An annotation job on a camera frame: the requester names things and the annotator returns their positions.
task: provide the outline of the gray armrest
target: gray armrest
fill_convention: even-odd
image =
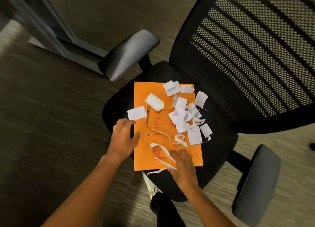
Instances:
[[[140,30],[111,50],[98,63],[98,67],[110,81],[116,81],[159,42],[160,40],[149,31]]]
[[[256,226],[271,201],[280,171],[280,158],[265,145],[260,145],[244,173],[232,205],[233,214],[250,226]]]

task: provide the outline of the gray metal frame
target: gray metal frame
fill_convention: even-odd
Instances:
[[[107,55],[77,38],[49,0],[0,0],[0,9],[31,35],[29,43],[103,74],[98,62]]]

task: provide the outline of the orange folder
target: orange folder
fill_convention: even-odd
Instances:
[[[168,97],[163,84],[164,83],[135,82],[134,104],[135,108],[140,106],[144,106],[146,108],[147,106],[147,124],[151,128],[169,135],[172,139],[172,142],[176,143],[175,135],[178,133],[176,131],[175,125],[173,125],[171,119],[168,116],[168,114],[175,109],[172,107],[174,95]],[[159,112],[155,111],[144,102],[150,93],[153,93],[156,97],[164,102],[164,108]],[[177,96],[186,98],[188,100],[187,105],[191,102],[195,102],[194,92],[183,94],[177,93]],[[166,165],[154,159],[155,156],[160,160],[176,167],[176,164],[167,157],[165,152],[159,146],[151,148],[150,144],[152,142],[165,146],[168,150],[187,149],[188,153],[192,156],[194,165],[203,165],[201,145],[190,145],[187,132],[182,133],[185,135],[184,141],[188,144],[188,147],[186,148],[181,144],[172,144],[168,137],[151,130],[147,124],[144,118],[137,120],[135,124],[135,132],[139,131],[141,134],[139,143],[135,148],[135,171],[167,168]]]

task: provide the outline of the person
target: person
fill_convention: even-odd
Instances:
[[[45,221],[42,227],[92,227],[103,204],[111,181],[120,164],[137,146],[140,133],[130,138],[130,128],[135,121],[120,119],[113,127],[107,153],[89,176],[66,201]],[[170,169],[180,190],[190,201],[205,227],[235,227],[235,225],[207,198],[198,186],[195,167],[186,150],[170,151],[176,161],[177,171]],[[157,226],[186,226],[171,199],[156,193],[150,207],[157,215]]]

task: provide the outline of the hand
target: hand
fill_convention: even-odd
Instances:
[[[130,138],[130,127],[135,121],[126,118],[119,119],[113,127],[111,143],[107,151],[115,161],[121,164],[138,145],[140,133],[137,132],[133,138]]]
[[[177,151],[169,151],[171,157],[176,161],[177,171],[168,169],[180,190],[185,191],[191,188],[199,188],[197,175],[191,155],[186,149]]]

